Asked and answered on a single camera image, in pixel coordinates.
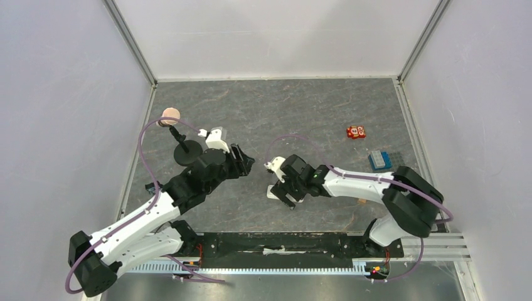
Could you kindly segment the white remote control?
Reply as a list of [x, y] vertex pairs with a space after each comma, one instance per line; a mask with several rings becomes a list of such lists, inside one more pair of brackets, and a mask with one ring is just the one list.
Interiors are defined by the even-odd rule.
[[274, 185], [269, 185], [268, 186], [268, 188], [267, 188], [267, 198], [268, 199], [273, 199], [273, 200], [279, 200], [279, 198], [275, 194], [275, 186]]

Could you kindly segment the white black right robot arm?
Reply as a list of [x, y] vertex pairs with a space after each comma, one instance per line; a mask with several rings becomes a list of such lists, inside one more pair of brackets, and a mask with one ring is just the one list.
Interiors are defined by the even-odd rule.
[[277, 182], [267, 197], [278, 199], [290, 209], [306, 196], [365, 199], [382, 204], [387, 213], [368, 226], [362, 239], [364, 251], [378, 256], [404, 236], [426, 238], [442, 209], [443, 195], [413, 169], [400, 166], [395, 172], [367, 173], [322, 164], [312, 167], [293, 154], [274, 157], [265, 163]]

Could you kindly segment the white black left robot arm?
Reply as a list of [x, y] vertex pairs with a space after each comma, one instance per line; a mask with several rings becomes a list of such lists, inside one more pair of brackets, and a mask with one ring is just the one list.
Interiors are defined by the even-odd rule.
[[91, 235], [70, 238], [68, 278], [79, 292], [97, 296], [125, 272], [154, 258], [198, 250], [198, 235], [178, 217], [203, 203], [223, 181], [249, 175], [255, 159], [232, 144], [230, 150], [206, 149], [192, 165], [171, 178], [148, 202]]

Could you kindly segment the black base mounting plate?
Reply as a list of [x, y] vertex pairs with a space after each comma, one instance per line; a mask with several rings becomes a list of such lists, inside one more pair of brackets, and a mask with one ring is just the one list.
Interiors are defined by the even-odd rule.
[[352, 260], [402, 258], [399, 239], [382, 247], [342, 232], [206, 232], [186, 238], [173, 256], [200, 258], [203, 268], [349, 268]]

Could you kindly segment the small blue black device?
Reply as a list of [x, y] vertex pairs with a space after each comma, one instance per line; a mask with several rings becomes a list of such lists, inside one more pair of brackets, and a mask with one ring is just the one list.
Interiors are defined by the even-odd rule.
[[157, 184], [150, 182], [144, 186], [144, 189], [150, 196], [154, 196], [162, 188], [162, 184], [158, 181]]

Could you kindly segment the pink microphone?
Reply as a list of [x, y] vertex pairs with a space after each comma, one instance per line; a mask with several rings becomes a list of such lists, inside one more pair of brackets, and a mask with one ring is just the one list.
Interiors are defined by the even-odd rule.
[[181, 114], [178, 109], [169, 107], [163, 110], [161, 117], [157, 121], [158, 126], [160, 127], [171, 127], [178, 123], [178, 120], [181, 118]]

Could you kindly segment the blue grey toy brick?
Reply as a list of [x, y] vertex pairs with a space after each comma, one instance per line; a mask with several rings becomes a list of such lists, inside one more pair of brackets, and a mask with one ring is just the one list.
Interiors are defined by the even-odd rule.
[[390, 156], [387, 152], [373, 150], [368, 155], [370, 167], [374, 171], [380, 171], [392, 168]]

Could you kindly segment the grey studded baseplate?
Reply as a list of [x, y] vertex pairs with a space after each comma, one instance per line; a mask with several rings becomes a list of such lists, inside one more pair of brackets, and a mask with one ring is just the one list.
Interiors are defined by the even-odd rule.
[[389, 152], [388, 158], [392, 167], [404, 166], [405, 161], [400, 152]]

